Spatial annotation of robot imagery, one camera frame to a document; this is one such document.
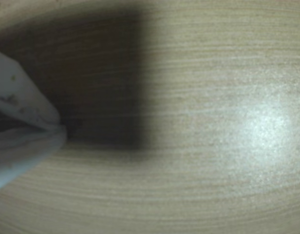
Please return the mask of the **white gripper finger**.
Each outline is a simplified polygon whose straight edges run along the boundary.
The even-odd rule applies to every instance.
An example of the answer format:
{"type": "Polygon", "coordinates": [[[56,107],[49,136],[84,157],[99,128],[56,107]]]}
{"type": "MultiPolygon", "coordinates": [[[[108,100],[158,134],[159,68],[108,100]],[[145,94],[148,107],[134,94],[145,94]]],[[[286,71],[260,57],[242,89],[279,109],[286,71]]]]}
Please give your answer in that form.
{"type": "Polygon", "coordinates": [[[0,189],[56,153],[67,139],[66,128],[21,127],[0,132],[0,189]]]}
{"type": "Polygon", "coordinates": [[[35,127],[56,127],[60,124],[57,109],[23,67],[1,52],[0,111],[35,127]]]}

